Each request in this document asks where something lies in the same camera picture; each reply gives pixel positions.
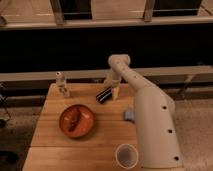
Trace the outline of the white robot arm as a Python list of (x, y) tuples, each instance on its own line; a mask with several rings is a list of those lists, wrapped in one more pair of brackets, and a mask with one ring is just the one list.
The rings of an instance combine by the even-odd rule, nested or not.
[(175, 102), (156, 84), (129, 67), (127, 54), (108, 58), (109, 86), (124, 79), (134, 90), (134, 121), (141, 171), (185, 171), (172, 115)]

